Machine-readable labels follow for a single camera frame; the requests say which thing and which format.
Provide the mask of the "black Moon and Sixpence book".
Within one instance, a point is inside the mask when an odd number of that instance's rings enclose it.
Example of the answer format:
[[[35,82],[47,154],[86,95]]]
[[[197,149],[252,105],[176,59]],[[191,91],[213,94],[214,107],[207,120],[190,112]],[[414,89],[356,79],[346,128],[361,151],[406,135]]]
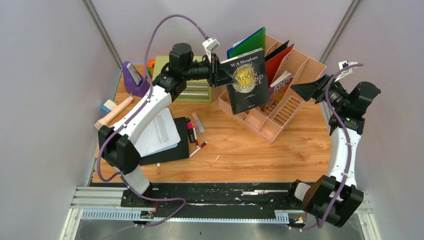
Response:
[[[221,67],[231,80],[226,87],[234,115],[270,102],[263,48],[229,58]]]

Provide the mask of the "red folder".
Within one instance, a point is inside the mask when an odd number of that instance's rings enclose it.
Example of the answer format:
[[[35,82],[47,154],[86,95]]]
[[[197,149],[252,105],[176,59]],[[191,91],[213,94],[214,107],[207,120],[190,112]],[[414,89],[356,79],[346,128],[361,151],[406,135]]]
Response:
[[[277,73],[277,70],[280,67],[281,62],[294,46],[294,44],[289,46],[289,42],[289,40],[285,43],[276,42],[266,52],[265,66],[268,86],[270,86],[273,82],[273,79]]]

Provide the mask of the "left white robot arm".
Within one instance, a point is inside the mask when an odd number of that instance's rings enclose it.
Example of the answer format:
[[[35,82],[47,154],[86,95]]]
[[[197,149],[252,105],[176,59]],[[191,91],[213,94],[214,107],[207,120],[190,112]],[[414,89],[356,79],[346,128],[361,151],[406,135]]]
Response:
[[[126,186],[134,192],[135,202],[142,207],[153,201],[153,193],[148,189],[150,181],[140,169],[141,155],[135,147],[145,128],[186,89],[187,81],[206,79],[210,87],[233,83],[214,53],[219,42],[209,38],[202,45],[205,56],[202,61],[197,61],[189,44],[175,44],[168,63],[161,70],[154,70],[158,75],[148,82],[148,90],[140,102],[117,126],[102,126],[98,130],[98,158],[117,170]]]

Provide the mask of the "purple Roald Dahl book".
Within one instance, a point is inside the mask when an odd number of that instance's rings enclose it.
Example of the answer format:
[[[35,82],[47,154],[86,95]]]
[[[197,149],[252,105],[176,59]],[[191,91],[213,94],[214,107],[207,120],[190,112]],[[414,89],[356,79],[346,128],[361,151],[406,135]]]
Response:
[[[270,102],[263,105],[260,110],[264,112],[272,105],[278,104],[284,97],[291,82],[293,81],[293,78],[293,75],[287,70],[276,78],[269,87]]]

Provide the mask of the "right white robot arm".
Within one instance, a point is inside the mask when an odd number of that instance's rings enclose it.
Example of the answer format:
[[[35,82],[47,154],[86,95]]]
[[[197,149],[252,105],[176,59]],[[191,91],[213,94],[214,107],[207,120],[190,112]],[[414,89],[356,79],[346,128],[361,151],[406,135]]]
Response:
[[[306,102],[313,99],[316,104],[327,103],[332,112],[328,121],[331,154],[327,173],[315,183],[297,179],[290,184],[286,204],[314,216],[319,228],[325,222],[340,228],[364,200],[355,179],[356,151],[365,126],[363,116],[381,90],[362,81],[347,92],[329,75],[293,84],[291,89]]]

